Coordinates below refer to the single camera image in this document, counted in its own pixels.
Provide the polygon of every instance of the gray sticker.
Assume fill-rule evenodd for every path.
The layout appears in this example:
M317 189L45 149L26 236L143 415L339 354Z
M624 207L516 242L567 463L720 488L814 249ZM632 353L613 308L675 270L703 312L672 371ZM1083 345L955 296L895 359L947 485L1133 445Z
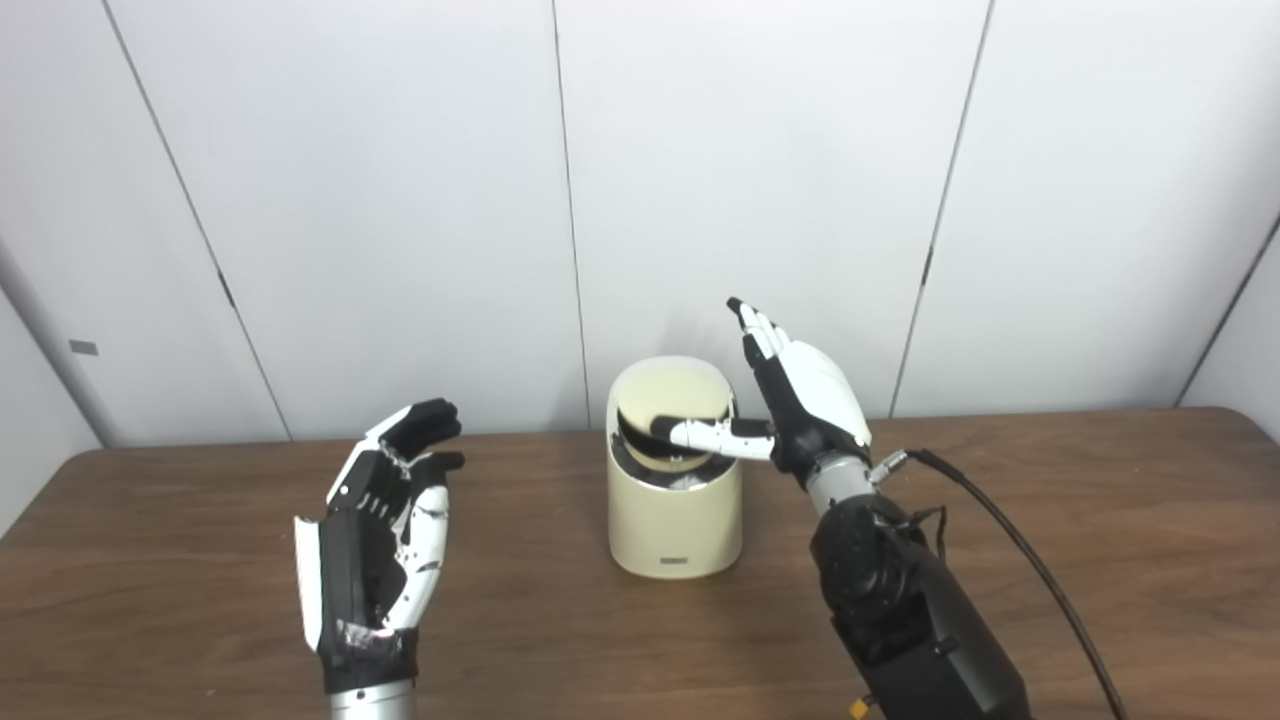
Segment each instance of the gray sticker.
M78 352L79 355L97 355L97 343L90 342L87 340L73 340L72 352Z

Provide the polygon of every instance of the white wall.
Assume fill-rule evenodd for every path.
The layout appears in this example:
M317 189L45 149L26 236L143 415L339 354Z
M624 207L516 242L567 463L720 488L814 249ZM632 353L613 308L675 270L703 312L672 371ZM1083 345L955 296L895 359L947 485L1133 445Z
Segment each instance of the white wall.
M113 445L586 428L663 352L755 414L730 295L873 416L1170 406L1280 210L1280 3L1000 0L956 147L988 8L14 0L0 284Z
M294 437L585 427L549 3L111 6Z
M104 439L284 439L102 5L0 4L0 283Z
M1280 3L1000 0L899 415L1169 407L1280 210Z
M96 447L88 423L0 292L0 536L63 462Z
M559 0L593 421L655 354L764 410L731 295L886 415L983 0Z
M1280 243L1272 240L1192 380L1184 406L1221 405L1280 442Z

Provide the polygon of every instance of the wooden table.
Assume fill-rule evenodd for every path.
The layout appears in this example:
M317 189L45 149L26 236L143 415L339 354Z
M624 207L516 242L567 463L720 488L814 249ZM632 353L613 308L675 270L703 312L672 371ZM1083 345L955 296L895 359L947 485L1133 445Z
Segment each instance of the wooden table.
M983 486L1055 570L1134 717L1280 711L1280 448L1240 415L1176 410L890 420ZM467 437L421 717L847 717L864 685L827 624L815 518L748 470L728 571L631 577L605 546L596 433ZM344 442L96 451L0 542L0 717L328 717L302 642L292 516L320 515ZM950 562L1041 720L1107 717L1052 600L995 524L947 503Z

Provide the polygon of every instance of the robotic arm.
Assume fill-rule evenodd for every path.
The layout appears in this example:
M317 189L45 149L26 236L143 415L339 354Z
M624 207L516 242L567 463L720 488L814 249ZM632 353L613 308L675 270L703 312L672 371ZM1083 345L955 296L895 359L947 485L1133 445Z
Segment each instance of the robotic arm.
M654 437L695 450L771 459L818 511L809 550L832 626L888 720L1029 720L1021 676L946 565L920 520L879 493L908 459L870 464L872 434L844 373L732 299L742 350L772 423L657 418Z
M449 523L445 471L457 407L404 407L356 443L326 496L324 520L294 519L307 644L320 656L334 720L415 717L417 624L435 589Z

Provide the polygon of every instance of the black cable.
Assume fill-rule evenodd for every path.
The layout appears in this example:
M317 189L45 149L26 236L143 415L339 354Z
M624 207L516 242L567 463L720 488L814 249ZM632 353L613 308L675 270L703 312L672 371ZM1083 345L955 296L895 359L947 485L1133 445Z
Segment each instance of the black cable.
M1032 550L1030 543L1027 542L1023 533L1020 533L1018 528L1014 527L1014 523L1005 516L1000 507L997 507L996 503L987 497L987 493L982 492L978 486L973 484L973 480L966 478L964 473L957 470L954 465L928 450L908 450L906 455L924 465L928 465L929 468L933 468L938 473L950 478L957 486L969 491L969 495L972 495L979 505L986 507L987 512L991 512L991 516L996 519L996 523L998 523L1001 528L1004 528L1005 533L1009 534L1009 538L1014 541L1015 546L1018 546L1018 550L1023 551L1023 555L1027 556L1032 568L1034 568L1036 573L1041 577L1041 580L1044 580L1044 587L1048 588L1053 600L1057 601L1057 606L1062 609L1062 614L1066 615L1066 621L1071 625L1071 632L1075 633L1075 638L1080 641L1080 647L1084 650L1085 657L1089 659L1089 665L1093 666L1093 674L1098 676L1098 683L1102 684L1102 692L1107 696L1107 703L1111 705L1111 714L1115 715L1116 720L1128 720L1129 714L1125 712L1124 703L1120 702L1120 692L1116 689L1115 683L1111 682L1111 675L1107 673L1107 667L1102 662L1102 656L1098 653L1098 648L1094 647L1093 641L1089 639L1089 633L1084 629L1084 621L1080 620L1075 609L1071 607L1071 601L1066 598L1066 593L1062 592L1062 587L1053 579L1053 574L1048 571L1044 561L1036 555L1034 550Z

